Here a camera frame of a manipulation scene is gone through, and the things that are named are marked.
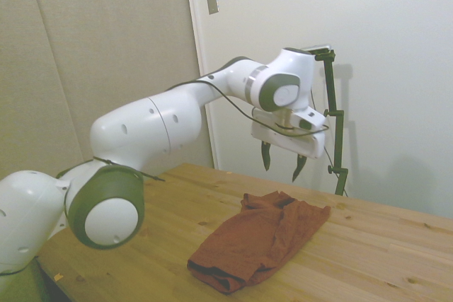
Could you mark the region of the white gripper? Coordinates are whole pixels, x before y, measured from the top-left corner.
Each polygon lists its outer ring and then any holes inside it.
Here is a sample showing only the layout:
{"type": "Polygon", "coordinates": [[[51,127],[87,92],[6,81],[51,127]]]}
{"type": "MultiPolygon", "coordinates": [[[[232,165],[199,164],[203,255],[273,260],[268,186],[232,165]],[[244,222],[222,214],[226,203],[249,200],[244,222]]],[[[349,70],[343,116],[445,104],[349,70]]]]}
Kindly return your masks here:
{"type": "Polygon", "coordinates": [[[271,144],[298,154],[292,182],[306,165],[307,157],[316,159],[321,156],[325,144],[326,118],[313,108],[284,108],[274,112],[254,108],[252,118],[251,134],[262,141],[261,156],[266,171],[270,168],[271,144]]]}

